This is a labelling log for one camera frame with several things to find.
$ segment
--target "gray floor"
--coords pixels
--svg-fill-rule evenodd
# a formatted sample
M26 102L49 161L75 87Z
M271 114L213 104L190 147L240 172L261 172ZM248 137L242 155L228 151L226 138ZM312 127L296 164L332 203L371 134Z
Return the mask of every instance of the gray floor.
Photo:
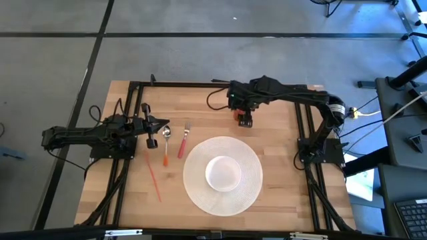
M96 32L106 6L107 0L0 1L0 31ZM410 0L401 0L399 8L415 22ZM308 0L123 0L115 2L107 31L406 32L396 10L387 3L345 1L329 19L323 14L323 6ZM424 26L412 27L425 31ZM2 232L32 228L53 163L40 147L41 132L67 124L93 44L92 38L0 38L0 122L7 128L0 145L28 155L24 161L0 157ZM147 81L151 73L159 81L248 81L268 75L283 83L322 84L347 105L359 107L376 92L357 89L355 81L398 75L407 62L418 58L411 41L396 39L104 39L78 125L93 125L87 110L93 104L103 107L111 80ZM363 112L378 109L378 103L373 102ZM343 133L379 118L350 119ZM343 140L353 143L368 130ZM369 138L352 150L369 153L386 144L383 130ZM72 147L67 158L87 165L88 156L88 147ZM48 228L73 225L82 186L83 173L65 165ZM354 215L363 232L384 230L381 223L369 222L366 217L380 219L380 211L354 206Z

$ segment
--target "white cable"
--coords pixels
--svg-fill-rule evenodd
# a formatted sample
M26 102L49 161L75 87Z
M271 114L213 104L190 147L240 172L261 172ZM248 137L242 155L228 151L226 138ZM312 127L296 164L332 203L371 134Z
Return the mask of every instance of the white cable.
M378 128L380 128L381 126L383 126L384 124L386 124L388 121L390 121L394 116L396 116L397 114L399 114L401 111L403 111L405 108L407 108L409 105L415 103L417 100L419 100L420 98L424 97L427 95L427 91L425 91L423 94L419 95L418 97L414 98L412 101L410 101L409 103L407 103L405 106L403 106L401 109L399 109L397 112L395 112L393 115L389 116L389 118L387 118L386 120L384 120L380 125L378 125L376 128L374 128L373 130L371 130L369 133L365 134L363 137L359 138L355 143L353 143L349 149L347 149L347 151L344 154L347 154L347 152L358 142L360 142L360 140L362 140L363 138L367 137L369 134L373 133L375 130L377 130Z
M361 113L361 112L359 112L359 113L358 113L358 116L365 116L365 117L369 117L369 116L372 116L372 115L375 115L375 114L378 114L378 113L381 113L381 111L376 111L376 112L374 112L374 113Z

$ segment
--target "white bowl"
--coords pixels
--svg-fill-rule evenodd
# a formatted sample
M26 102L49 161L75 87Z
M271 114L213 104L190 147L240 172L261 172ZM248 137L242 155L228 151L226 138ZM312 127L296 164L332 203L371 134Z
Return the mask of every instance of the white bowl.
M206 166L206 181L216 191L228 192L235 189L242 179L239 163L231 157L218 156Z

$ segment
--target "spoon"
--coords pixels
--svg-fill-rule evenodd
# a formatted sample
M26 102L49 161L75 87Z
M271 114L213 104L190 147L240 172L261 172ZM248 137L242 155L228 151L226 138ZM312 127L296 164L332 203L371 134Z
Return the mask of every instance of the spoon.
M168 125L166 125L163 128L163 132L162 132L163 136L166 139L166 144L165 144L165 157L163 158L163 166L167 167L167 165L169 164L169 159L167 157L167 141L169 140L169 138L171 137L171 129L169 128Z

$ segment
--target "wooden table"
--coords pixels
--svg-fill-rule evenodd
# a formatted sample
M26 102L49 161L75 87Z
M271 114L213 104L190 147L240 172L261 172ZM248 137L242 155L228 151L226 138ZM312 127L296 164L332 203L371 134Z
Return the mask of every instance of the wooden table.
M103 117L113 113L118 98L126 99L128 81L113 81L103 110ZM142 102L151 106L157 118L170 119L169 166L164 167L165 140L155 136L158 149L147 150L146 135L139 136L135 158L131 160L119 220L120 227L158 229L223 229L242 231L313 231L306 177L294 168L298 124L294 103L274 101L262 105L252 115L251 129L238 127L228 109L212 111L206 97L216 89L187 87L144 87ZM226 90L211 96L214 107L227 104ZM321 117L313 109L317 127ZM177 158L186 121L191 132L182 159ZM264 172L262 190L246 211L232 217L216 217L195 206L183 186L183 165L188 153L211 137L230 136L247 143L258 155ZM157 179L162 202L159 202L145 162L147 151ZM105 195L111 159L94 164L87 174L75 223L80 223L98 206ZM323 164L328 199L346 223L355 227L352 208L342 172L334 165ZM108 223L113 218L112 201ZM318 201L320 224L324 227L322 204Z

